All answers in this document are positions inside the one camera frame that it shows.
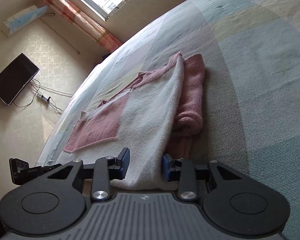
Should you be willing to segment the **pink and white knit sweater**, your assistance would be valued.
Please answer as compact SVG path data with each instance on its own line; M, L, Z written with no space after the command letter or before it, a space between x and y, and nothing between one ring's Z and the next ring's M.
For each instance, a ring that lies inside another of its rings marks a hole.
M202 55L183 58L181 53L157 70L140 72L109 100L81 113L58 161L93 164L127 147L129 167L115 187L175 190L176 183L163 178L161 158L164 153L189 156L192 138L203 127L204 75Z

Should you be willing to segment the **white power strip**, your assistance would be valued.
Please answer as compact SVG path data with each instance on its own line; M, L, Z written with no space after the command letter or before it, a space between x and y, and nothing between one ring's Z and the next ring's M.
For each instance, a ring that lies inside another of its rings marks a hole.
M40 100L42 100L42 101L44 101L44 102L46 102L46 103L50 103L50 99L51 99L51 97L49 96L49 97L45 97L43 94L37 94L37 96L38 96L38 98L40 98Z

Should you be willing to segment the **pastel patchwork bed sheet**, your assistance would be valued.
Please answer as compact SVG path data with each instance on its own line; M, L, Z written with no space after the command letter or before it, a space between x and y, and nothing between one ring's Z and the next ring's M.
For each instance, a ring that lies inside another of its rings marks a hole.
M206 67L203 130L190 151L279 191L291 212L287 239L300 239L300 0L187 0L130 38L79 87L37 161L62 151L81 111L110 98L139 72L181 51Z

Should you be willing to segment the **white air conditioner unit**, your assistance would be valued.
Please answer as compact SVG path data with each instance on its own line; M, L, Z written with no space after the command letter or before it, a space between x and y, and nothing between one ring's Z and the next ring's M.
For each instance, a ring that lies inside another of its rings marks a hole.
M37 8L32 5L4 20L1 24L1 31L9 37L24 26L42 17L47 10L48 6Z

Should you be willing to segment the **left orange plaid curtain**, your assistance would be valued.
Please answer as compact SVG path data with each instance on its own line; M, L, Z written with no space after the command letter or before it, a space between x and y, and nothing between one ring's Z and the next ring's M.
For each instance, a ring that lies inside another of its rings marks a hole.
M69 0L41 0L99 46L112 53L122 43Z

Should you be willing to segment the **wall mounted black television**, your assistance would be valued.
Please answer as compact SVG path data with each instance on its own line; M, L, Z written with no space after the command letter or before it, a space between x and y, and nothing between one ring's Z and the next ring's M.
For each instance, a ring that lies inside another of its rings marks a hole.
M18 55L0 73L0 100L10 106L38 72L39 68L25 54Z

